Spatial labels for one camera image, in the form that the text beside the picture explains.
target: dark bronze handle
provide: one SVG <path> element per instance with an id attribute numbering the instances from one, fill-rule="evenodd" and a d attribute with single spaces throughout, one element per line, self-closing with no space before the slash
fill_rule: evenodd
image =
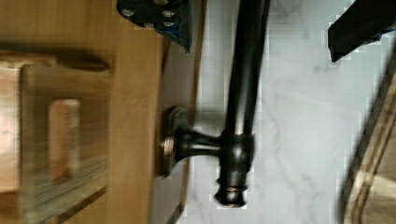
<path id="1" fill-rule="evenodd" d="M 186 158 L 199 155 L 219 158 L 219 191 L 216 199 L 227 206 L 246 204 L 243 192 L 254 155 L 252 126 L 259 86 L 260 68 L 267 26 L 269 0 L 242 0 L 236 28 L 233 72 L 225 128 L 212 137 L 194 131 L 187 111 L 173 107 L 167 111 L 162 175 Z"/>

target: wood grain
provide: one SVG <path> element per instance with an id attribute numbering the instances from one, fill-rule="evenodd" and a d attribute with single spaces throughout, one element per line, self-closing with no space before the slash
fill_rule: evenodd
<path id="1" fill-rule="evenodd" d="M 18 190 L 19 76 L 26 64 L 54 66 L 53 55 L 0 50 L 0 193 Z"/>
<path id="2" fill-rule="evenodd" d="M 114 0 L 0 2 L 0 48 L 61 56 L 89 52 L 112 68 L 107 192 L 95 203 L 100 212 L 84 209 L 79 213 L 83 218 L 71 220 L 76 224 L 104 220 L 146 224 L 153 212 L 163 39 L 151 29 L 126 21 L 115 9 L 116 4 Z M 181 81 L 173 88 L 191 89 L 189 83 Z M 174 89 L 171 95 L 178 92 Z"/>
<path id="3" fill-rule="evenodd" d="M 341 207 L 346 224 L 396 222 L 396 49 L 347 177 Z"/>

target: gray veining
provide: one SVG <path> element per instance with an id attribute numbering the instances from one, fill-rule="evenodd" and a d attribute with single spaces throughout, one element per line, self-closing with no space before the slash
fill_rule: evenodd
<path id="1" fill-rule="evenodd" d="M 394 34 L 331 63 L 327 29 L 350 0 L 274 0 L 255 118 L 247 205 L 213 199 L 218 162 L 192 160 L 180 224 L 334 224 L 336 200 L 384 73 Z M 209 0 L 196 128 L 219 134 L 238 1 Z"/>

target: wooden furniture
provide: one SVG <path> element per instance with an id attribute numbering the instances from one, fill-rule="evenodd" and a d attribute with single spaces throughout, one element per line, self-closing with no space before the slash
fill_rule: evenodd
<path id="1" fill-rule="evenodd" d="M 196 37 L 202 35 L 202 8 L 199 1 L 194 3 Z M 184 206 L 187 167 L 180 166 L 167 179 L 157 176 L 157 125 L 169 105 L 193 109 L 200 44 L 194 43 L 187 56 L 179 47 L 164 44 L 152 29 L 126 21 L 114 1 L 15 0 L 1 2 L 0 8 L 0 49 L 50 52 L 60 65 L 73 67 L 81 67 L 83 55 L 108 64 L 112 73 L 106 193 L 73 216 L 63 214 L 52 223 L 174 222 Z M 18 205 L 3 202 L 0 211 L 8 211 L 8 204 Z"/>
<path id="2" fill-rule="evenodd" d="M 346 224 L 396 223 L 396 49 L 341 196 Z"/>

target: wooden door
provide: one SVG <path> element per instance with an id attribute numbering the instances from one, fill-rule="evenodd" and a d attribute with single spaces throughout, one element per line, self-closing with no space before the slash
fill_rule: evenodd
<path id="1" fill-rule="evenodd" d="M 180 168 L 174 181 L 167 179 L 166 184 L 155 169 L 157 118 L 163 104 L 159 95 L 166 92 L 160 91 L 166 75 L 163 39 L 152 29 L 125 20 L 116 4 L 115 0 L 0 2 L 0 49 L 56 53 L 67 58 L 66 63 L 74 63 L 74 55 L 82 53 L 112 69 L 106 193 L 67 220 L 69 224 L 167 223 L 184 200 L 187 169 Z M 190 91 L 184 94 L 191 96 L 170 103 L 193 103 L 195 61 L 193 54 L 191 74 L 178 73 L 187 78 L 173 85 L 187 87 Z M 163 197 L 168 192 L 177 197 Z M 153 205 L 160 202 L 156 197 L 162 198 L 162 205 Z M 166 205 L 171 209 L 155 213 Z"/>

